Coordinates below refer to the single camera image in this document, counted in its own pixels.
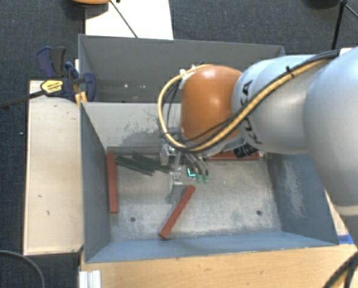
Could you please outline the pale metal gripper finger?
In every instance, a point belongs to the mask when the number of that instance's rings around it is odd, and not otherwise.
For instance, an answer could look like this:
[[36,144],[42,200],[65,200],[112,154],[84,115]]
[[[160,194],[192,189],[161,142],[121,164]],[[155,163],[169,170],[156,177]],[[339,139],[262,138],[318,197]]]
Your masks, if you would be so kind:
[[180,173],[170,173],[169,174],[169,189],[166,196],[166,202],[168,204],[173,204],[179,200],[181,192],[183,190],[184,184],[181,178]]

